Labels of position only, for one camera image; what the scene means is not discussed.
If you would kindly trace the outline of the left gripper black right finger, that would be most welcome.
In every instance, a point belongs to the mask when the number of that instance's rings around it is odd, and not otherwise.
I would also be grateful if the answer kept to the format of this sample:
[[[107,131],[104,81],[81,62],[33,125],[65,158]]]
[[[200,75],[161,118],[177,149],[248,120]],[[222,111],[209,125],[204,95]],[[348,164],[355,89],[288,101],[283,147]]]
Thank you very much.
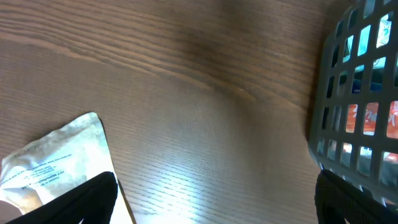
[[[327,169],[317,177],[315,205],[319,224],[397,223],[396,212]]]

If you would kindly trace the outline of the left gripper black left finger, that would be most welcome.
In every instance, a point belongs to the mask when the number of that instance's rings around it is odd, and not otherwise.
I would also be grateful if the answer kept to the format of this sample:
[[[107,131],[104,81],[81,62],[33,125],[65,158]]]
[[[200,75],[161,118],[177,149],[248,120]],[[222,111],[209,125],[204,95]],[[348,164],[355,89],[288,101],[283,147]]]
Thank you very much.
[[[112,172],[102,172],[7,224],[109,224],[118,197]]]

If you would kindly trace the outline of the light teal wipes pack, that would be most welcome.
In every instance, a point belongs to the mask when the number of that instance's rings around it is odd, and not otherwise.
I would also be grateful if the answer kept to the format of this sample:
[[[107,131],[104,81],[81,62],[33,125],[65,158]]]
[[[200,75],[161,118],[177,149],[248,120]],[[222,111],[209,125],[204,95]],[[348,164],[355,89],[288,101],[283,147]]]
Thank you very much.
[[[391,26],[392,26],[392,14],[386,14],[380,18],[379,21],[379,30],[376,38],[376,47],[380,48],[389,43],[390,35],[391,35]],[[371,26],[365,27],[359,35],[358,42],[358,56],[364,55],[368,49],[369,43],[369,35],[370,35]],[[347,62],[352,53],[353,48],[353,40],[354,36],[350,36],[346,39],[345,44],[345,55],[343,57],[343,63]],[[373,69],[382,69],[385,66],[386,59],[378,58],[373,62]]]

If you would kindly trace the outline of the colourful tissue multipack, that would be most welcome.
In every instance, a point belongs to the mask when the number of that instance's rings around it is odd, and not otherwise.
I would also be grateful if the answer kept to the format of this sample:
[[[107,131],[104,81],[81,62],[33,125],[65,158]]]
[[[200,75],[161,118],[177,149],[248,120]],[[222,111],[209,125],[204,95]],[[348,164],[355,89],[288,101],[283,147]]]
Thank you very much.
[[[364,115],[363,134],[373,136],[376,130],[377,111],[379,103],[368,103]],[[348,106],[348,115],[346,119],[345,131],[347,133],[354,133],[356,124],[356,115],[358,112],[358,105]],[[388,138],[397,139],[397,101],[392,101],[389,109],[389,118],[386,129],[386,136]]]

